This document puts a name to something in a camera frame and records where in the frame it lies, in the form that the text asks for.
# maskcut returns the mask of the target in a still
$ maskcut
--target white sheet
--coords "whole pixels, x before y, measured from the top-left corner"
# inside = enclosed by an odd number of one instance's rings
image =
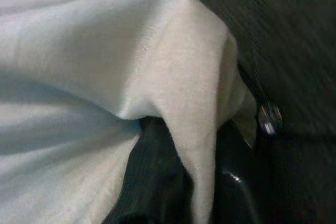
[[[216,129],[253,125],[255,104],[198,0],[0,0],[0,49],[1,223],[100,223],[147,115],[166,121],[207,223]]]

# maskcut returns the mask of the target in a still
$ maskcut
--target white towel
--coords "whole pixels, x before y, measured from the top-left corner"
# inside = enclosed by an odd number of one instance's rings
[[[168,125],[207,223],[216,130],[235,116],[253,131],[236,63],[198,0],[0,0],[0,223],[100,223],[148,115]]]

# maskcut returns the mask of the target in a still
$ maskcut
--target white cloth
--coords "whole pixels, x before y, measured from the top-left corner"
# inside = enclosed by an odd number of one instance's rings
[[[0,0],[0,49],[0,223],[100,223],[147,115],[167,123],[208,222],[217,127],[253,123],[255,104],[198,0]]]

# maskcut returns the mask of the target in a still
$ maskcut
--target white fabric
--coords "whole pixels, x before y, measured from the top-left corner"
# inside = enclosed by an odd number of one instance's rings
[[[207,223],[216,129],[253,122],[255,104],[198,0],[0,0],[0,49],[0,223],[100,223],[147,115],[167,123]]]

